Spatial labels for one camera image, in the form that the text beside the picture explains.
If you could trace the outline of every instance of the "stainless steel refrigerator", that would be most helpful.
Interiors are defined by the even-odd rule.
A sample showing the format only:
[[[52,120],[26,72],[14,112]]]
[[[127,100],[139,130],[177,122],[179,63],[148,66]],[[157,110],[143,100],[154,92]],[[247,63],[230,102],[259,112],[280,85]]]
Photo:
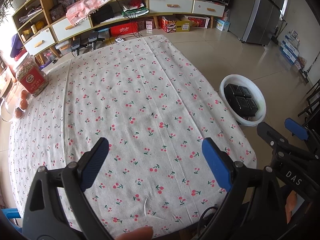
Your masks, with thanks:
[[[229,31],[245,42],[269,44],[283,3],[284,0],[233,0]]]

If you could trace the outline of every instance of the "white device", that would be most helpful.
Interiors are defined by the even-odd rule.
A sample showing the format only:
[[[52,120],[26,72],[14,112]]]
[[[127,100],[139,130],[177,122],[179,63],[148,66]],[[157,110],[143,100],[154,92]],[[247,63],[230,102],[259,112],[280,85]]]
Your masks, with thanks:
[[[115,39],[115,41],[116,41],[116,43],[120,43],[120,42],[123,42],[124,39],[122,39],[122,38],[117,38],[117,39]]]

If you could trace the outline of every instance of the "red label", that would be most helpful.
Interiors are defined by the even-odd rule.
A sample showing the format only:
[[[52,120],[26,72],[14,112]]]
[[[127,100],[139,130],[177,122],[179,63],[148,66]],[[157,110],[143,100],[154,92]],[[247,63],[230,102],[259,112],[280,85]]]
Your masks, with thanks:
[[[136,22],[121,24],[118,26],[113,26],[110,28],[112,36],[123,35],[123,34],[132,34],[138,31],[138,24]]]
[[[45,79],[40,74],[39,70],[33,67],[23,79],[20,80],[20,83],[33,94],[43,83]]]

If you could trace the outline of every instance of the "wall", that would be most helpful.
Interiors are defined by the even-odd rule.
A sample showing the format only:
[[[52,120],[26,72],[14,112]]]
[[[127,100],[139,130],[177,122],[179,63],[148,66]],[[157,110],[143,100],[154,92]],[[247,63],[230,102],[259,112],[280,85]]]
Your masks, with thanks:
[[[308,69],[320,51],[320,25],[305,0],[289,0],[284,19],[287,27],[279,35],[281,42],[287,33],[295,29],[300,39],[300,56],[307,60],[305,69]],[[316,83],[320,78],[320,59],[313,65],[308,74],[311,83]]]

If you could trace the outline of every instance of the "table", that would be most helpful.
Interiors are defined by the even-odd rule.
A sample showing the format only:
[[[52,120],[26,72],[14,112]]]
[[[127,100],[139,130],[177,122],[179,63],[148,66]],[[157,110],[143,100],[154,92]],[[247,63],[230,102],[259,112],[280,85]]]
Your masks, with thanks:
[[[88,52],[48,75],[49,85],[11,126],[9,168],[21,216],[36,169],[65,167],[100,137],[110,152],[85,195],[113,237],[145,225],[154,237],[172,233],[221,204],[226,192],[202,155],[203,138],[256,167],[220,96],[163,35]]]

